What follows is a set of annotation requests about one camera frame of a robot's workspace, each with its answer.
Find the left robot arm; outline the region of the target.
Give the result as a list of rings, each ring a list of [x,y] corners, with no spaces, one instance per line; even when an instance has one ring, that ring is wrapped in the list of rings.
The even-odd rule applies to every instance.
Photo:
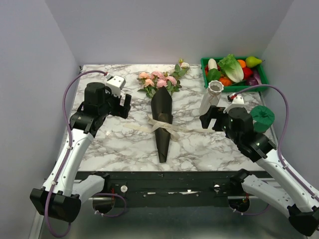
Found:
[[[106,117],[128,117],[131,96],[126,94],[124,104],[120,104],[125,83],[125,80],[112,79],[108,83],[87,84],[84,101],[70,118],[71,135],[67,137],[51,174],[41,189],[33,189],[30,194],[41,215],[71,223],[90,197],[96,194],[104,197],[110,193],[107,173],[92,172],[79,184],[74,184],[74,180],[86,150]]]

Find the pink flower bouquet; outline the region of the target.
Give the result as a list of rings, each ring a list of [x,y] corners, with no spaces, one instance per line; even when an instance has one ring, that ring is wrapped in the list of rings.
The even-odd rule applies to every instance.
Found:
[[[169,72],[153,71],[151,73],[140,72],[137,80],[141,88],[138,92],[144,92],[148,98],[153,98],[160,88],[165,88],[172,96],[182,88],[180,79],[190,70],[190,65],[179,59],[178,63]]]

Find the cream ribbon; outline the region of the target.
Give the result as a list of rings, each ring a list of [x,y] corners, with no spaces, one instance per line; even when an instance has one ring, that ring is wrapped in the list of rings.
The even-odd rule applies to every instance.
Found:
[[[151,127],[148,126],[140,126],[137,124],[132,123],[126,123],[123,125],[125,128],[145,132],[145,133],[153,133],[157,129],[165,129],[169,134],[173,141],[178,141],[180,136],[179,132],[181,133],[212,133],[214,130],[212,129],[204,129],[204,128],[194,128],[194,129],[188,129],[186,127],[181,127],[177,125],[173,125],[171,123],[158,121],[152,118],[151,115],[148,115],[148,124],[151,125]]]

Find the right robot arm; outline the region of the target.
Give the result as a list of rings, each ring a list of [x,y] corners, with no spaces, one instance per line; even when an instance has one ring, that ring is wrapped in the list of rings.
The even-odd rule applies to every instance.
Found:
[[[277,189],[241,169],[229,183],[235,195],[253,194],[268,203],[288,219],[299,233],[310,237],[319,228],[319,191],[307,182],[283,158],[276,145],[264,134],[254,131],[253,118],[243,107],[225,108],[211,106],[200,116],[201,125],[207,129],[210,121],[216,122],[214,131],[222,131],[239,151],[267,171],[281,186]]]

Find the black wrapping paper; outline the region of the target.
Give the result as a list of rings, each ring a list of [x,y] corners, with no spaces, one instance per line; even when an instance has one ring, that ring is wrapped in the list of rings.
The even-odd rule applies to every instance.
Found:
[[[151,100],[153,119],[172,123],[172,97],[165,87],[159,88]],[[170,134],[165,129],[155,131],[156,145],[159,155],[159,163],[166,163]]]

